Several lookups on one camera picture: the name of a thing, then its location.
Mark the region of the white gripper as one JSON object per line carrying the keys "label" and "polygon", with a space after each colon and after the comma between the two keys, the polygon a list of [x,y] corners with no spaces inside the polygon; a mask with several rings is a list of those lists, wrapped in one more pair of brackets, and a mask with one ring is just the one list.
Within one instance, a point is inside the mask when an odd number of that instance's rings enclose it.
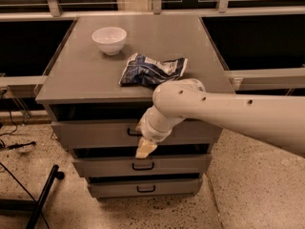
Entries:
{"label": "white gripper", "polygon": [[172,123],[164,115],[144,113],[135,128],[144,136],[138,142],[135,157],[146,158],[157,148],[156,143],[164,141],[171,134],[172,129]]}

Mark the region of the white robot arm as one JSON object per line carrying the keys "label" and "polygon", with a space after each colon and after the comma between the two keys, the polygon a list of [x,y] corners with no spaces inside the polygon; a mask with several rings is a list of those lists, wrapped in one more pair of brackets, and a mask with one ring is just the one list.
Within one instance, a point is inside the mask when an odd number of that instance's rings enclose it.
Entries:
{"label": "white robot arm", "polygon": [[135,156],[145,158],[186,119],[201,120],[296,155],[305,154],[305,97],[212,94],[194,78],[167,81],[152,94],[153,105],[136,130]]}

